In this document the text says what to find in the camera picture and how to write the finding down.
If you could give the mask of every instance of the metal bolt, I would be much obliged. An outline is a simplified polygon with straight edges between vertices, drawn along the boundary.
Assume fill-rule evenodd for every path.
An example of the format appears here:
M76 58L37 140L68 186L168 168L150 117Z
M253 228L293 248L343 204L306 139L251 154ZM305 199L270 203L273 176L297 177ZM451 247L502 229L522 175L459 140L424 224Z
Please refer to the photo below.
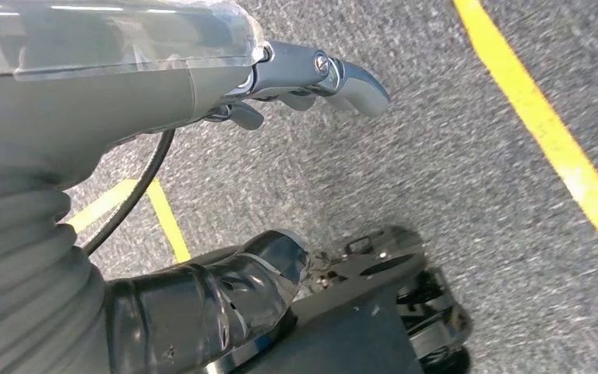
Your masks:
M329 72L329 59L324 55L315 56L315 70L322 75Z

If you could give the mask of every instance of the yellow tape stripe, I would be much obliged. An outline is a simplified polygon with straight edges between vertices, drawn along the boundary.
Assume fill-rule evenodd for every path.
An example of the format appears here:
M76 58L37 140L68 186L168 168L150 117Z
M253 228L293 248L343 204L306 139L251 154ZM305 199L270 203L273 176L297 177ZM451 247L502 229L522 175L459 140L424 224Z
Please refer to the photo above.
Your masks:
M478 0L453 0L471 43L544 155L598 230L598 172Z
M157 213L157 218L159 218L161 228L168 237L173 253L175 253L175 259L179 263L189 261L192 256L189 254L185 239L182 237L182 231L180 231L178 222L175 220L171 205L168 203L166 195L164 195L159 179L155 178L150 187L148 187L147 192L155 213Z
M125 179L114 188L106 191L102 196L93 201L89 206L78 212L68 221L76 232L86 230L93 222L109 213L110 210L121 204L132 193L136 180Z

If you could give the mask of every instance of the clear plastic cover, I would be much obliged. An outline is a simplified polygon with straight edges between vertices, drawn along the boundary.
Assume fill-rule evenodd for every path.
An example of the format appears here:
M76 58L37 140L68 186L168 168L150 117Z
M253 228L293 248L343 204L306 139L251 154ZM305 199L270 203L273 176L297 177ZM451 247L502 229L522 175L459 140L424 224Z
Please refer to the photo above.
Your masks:
M232 0L0 0L0 75L19 80L249 66L263 41Z

